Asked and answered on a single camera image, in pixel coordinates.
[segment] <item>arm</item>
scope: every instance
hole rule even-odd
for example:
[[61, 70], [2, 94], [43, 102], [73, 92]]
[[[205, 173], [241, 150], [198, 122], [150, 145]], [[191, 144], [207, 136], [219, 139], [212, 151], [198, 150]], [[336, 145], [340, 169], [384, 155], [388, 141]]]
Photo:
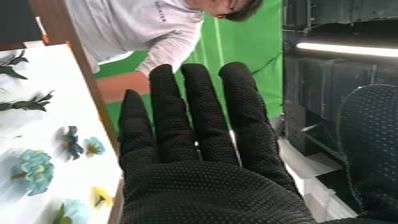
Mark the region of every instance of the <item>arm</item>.
[[200, 33], [173, 33], [155, 41], [137, 71], [98, 80], [105, 103], [123, 100], [127, 89], [134, 89], [141, 94], [150, 93], [148, 76], [152, 70], [162, 64], [171, 64], [175, 71], [178, 70], [194, 51], [198, 41]]
[[121, 101], [127, 89], [134, 89], [141, 95], [150, 93], [150, 80], [143, 72], [107, 77], [97, 83], [105, 103]]

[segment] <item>teal flower decoration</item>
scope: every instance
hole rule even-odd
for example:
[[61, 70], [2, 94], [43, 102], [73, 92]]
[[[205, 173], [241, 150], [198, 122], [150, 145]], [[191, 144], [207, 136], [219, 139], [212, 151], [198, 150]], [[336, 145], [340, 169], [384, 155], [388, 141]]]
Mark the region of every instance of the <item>teal flower decoration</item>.
[[91, 137], [88, 140], [88, 155], [104, 155], [105, 146], [97, 137]]
[[70, 130], [66, 135], [63, 136], [63, 148], [68, 151], [70, 157], [73, 160], [81, 158], [81, 154], [84, 154], [84, 148], [79, 145], [79, 128], [70, 126]]
[[66, 200], [61, 205], [57, 218], [54, 224], [88, 224], [89, 223], [89, 209], [86, 204], [77, 200]]
[[47, 192], [54, 180], [54, 164], [52, 157], [43, 151], [27, 150], [20, 156], [22, 165], [15, 167], [18, 170], [11, 180], [26, 179], [29, 182], [29, 196]]

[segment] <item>white board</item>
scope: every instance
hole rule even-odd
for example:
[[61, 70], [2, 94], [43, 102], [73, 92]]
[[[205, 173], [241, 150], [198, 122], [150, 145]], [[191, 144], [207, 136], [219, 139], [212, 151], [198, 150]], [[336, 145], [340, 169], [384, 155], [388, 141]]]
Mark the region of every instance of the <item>white board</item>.
[[[0, 223], [52, 224], [63, 201], [77, 199], [91, 210], [89, 223], [102, 224], [109, 222], [113, 208], [107, 206], [95, 208], [93, 187], [107, 188], [111, 195], [116, 196], [121, 169], [84, 75], [66, 45], [27, 49], [26, 57], [31, 63], [26, 69], [17, 70], [20, 69], [18, 72], [29, 80], [18, 80], [18, 83], [8, 86], [10, 94], [0, 100], [29, 100], [34, 92], [40, 91], [43, 94], [52, 90], [56, 92], [42, 119], [15, 130], [13, 135], [0, 136]], [[88, 138], [98, 137], [107, 152], [93, 158], [82, 155], [77, 161], [66, 162], [57, 153], [61, 145], [57, 132], [68, 126], [79, 127], [81, 145], [84, 146]], [[13, 188], [11, 191], [2, 190], [11, 181], [4, 161], [27, 149], [43, 150], [50, 154], [56, 174], [47, 193], [33, 197], [17, 197]]]

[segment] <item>white shirt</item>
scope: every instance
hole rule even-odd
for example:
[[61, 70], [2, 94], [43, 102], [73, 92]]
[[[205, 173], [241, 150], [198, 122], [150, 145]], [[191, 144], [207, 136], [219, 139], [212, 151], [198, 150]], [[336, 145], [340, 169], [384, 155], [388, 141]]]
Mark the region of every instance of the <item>white shirt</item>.
[[150, 49], [137, 68], [146, 75], [162, 64], [175, 70], [201, 37], [203, 12], [185, 0], [66, 0], [79, 37], [98, 62]]

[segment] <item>finger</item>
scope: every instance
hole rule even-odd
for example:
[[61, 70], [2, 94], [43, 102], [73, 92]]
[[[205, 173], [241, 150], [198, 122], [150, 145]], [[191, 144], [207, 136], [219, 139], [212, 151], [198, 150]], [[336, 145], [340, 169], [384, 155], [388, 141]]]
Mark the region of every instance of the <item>finger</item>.
[[242, 63], [228, 64], [221, 70], [221, 77], [244, 167], [297, 192], [280, 157], [278, 137], [248, 66]]
[[161, 157], [164, 162], [198, 160], [194, 131], [171, 65], [162, 65], [153, 70], [150, 78]]
[[159, 162], [157, 143], [141, 95], [127, 91], [120, 118], [121, 166]]
[[209, 70], [203, 65], [182, 67], [187, 98], [203, 159], [239, 165], [226, 118], [217, 100]]

